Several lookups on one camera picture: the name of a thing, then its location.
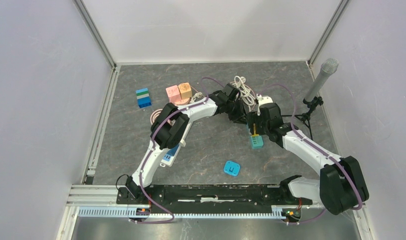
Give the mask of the teal power strip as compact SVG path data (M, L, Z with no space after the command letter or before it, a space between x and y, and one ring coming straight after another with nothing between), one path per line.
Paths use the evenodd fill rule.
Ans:
M252 132L249 131L251 148L254 149L254 150L255 149L261 149L263 147L263 145L264 145L262 136L258 135L256 137L252 137L251 135L252 135Z

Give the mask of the blue plug adapter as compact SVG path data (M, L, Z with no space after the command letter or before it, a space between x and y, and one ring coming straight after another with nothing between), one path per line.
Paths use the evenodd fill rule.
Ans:
M225 165L223 167L224 173L226 173L230 176L233 176L233 177L238 176L240 169L241 169L241 166L238 163L236 163L234 161L230 161L230 160L226 161Z

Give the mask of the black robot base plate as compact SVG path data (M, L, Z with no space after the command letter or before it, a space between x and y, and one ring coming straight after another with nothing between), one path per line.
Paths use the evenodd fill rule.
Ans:
M208 184L161 185L147 187L147 194L173 214L261 214L271 206L311 205L310 199L298 199L279 185Z

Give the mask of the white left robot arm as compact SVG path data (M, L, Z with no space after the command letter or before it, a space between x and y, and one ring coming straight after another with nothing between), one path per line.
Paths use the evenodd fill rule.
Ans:
M126 189L136 204L147 200L153 176L166 153L180 144L189 132L189 125L202 118L226 113L233 122L244 120L245 109L240 99L240 90L230 83L222 90L187 105L168 103L151 126L147 152L137 170L128 177Z

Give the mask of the yellow cube socket adapter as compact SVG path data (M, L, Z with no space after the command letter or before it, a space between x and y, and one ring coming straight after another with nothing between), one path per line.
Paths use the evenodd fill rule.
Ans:
M257 126L256 126L256 124L254 123L253 124L253 133L252 133L252 135L251 135L252 137L256 137L256 136L258 136L258 133L257 133Z

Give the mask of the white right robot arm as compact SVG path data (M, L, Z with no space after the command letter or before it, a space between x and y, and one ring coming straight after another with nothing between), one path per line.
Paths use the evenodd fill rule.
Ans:
M266 103L247 114L251 134L267 136L270 141L295 154L319 176L308 179L299 175L282 181L279 196L286 204L298 198L321 203L338 215L347 210L359 210L370 193L359 161L330 152L307 137L296 125L284 122L276 103Z

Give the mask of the white long power strip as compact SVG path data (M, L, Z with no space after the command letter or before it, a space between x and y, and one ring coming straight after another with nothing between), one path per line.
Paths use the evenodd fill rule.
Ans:
M161 167L171 167L171 166L173 165L173 163L174 163L174 161L175 161L175 159L176 159L176 157L177 157L177 155L178 155L180 149L181 149L182 147L185 147L185 146L186 146L186 141L185 141L185 139L186 139L186 137L187 137L187 135L188 135L188 133L189 133L191 127L192 127L192 123L189 123L189 124L187 125L186 129L185 129L185 133L184 133L182 139L180 140L179 144L176 145L175 147L173 147L172 149L170 149L170 150L164 155L164 157L162 158L161 163L160 163L160 166L161 166Z

